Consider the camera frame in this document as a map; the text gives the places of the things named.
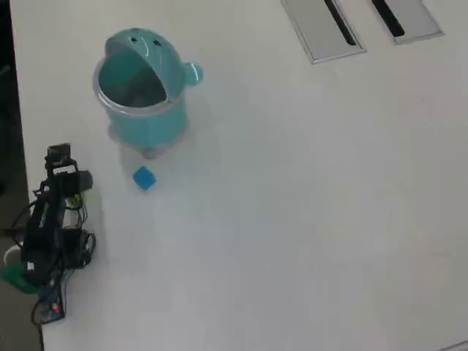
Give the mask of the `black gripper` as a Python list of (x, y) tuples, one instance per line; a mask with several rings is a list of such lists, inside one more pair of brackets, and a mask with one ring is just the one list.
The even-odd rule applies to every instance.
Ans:
[(58, 194), (75, 194), (66, 198), (67, 209), (82, 209), (85, 205), (99, 205), (101, 195), (98, 188), (92, 188), (92, 174), (88, 170), (75, 169), (74, 172), (49, 169), (49, 189)]

